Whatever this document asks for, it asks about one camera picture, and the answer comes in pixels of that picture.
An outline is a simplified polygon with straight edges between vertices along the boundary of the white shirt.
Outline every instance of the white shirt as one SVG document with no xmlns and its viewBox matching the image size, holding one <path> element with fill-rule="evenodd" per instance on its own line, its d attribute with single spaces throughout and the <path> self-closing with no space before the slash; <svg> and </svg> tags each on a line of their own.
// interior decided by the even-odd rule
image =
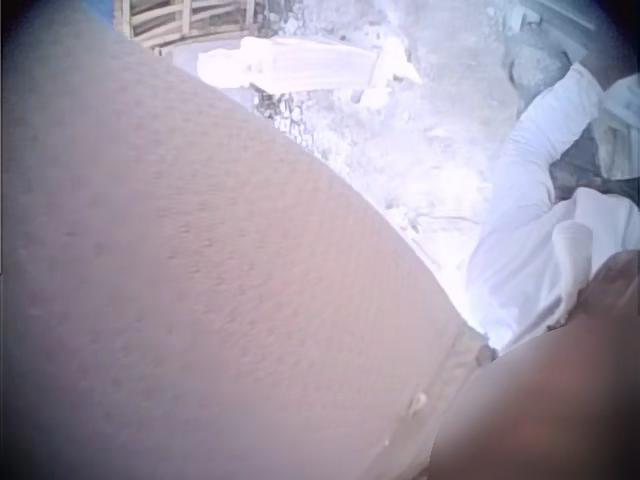
<svg viewBox="0 0 640 480">
<path fill-rule="evenodd" d="M 467 287 L 473 320 L 500 353 L 562 319 L 611 255 L 640 248 L 630 200 L 580 188 L 554 205 L 549 165 L 596 118 L 602 94 L 574 65 L 522 115 L 496 164 Z"/>
</svg>

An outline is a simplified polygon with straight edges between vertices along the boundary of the wooden structure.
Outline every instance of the wooden structure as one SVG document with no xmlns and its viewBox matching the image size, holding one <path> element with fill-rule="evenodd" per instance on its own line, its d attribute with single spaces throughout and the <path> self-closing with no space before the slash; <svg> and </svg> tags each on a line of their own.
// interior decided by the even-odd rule
<svg viewBox="0 0 640 480">
<path fill-rule="evenodd" d="M 247 35 L 255 7 L 256 0 L 114 0 L 114 25 L 162 55 L 176 45 Z"/>
</svg>

